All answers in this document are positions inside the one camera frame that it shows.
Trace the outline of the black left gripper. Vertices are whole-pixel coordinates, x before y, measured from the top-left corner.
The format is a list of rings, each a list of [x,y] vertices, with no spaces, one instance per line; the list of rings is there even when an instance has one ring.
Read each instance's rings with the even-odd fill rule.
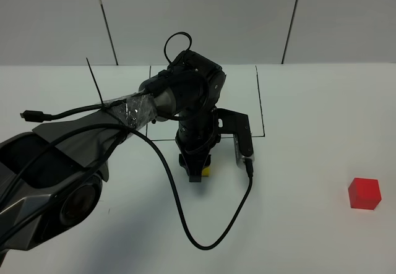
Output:
[[[202,181],[202,170],[211,164],[210,151],[220,139],[216,106],[197,118],[179,122],[175,141],[180,151],[179,164],[189,182]]]

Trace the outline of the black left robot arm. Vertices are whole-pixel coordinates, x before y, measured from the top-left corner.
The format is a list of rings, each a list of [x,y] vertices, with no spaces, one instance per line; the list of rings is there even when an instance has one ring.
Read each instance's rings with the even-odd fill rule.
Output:
[[[175,119],[179,163],[200,182],[218,142],[222,68],[189,50],[128,96],[52,116],[1,144],[1,252],[30,250],[81,223],[109,178],[108,158],[152,121]]]

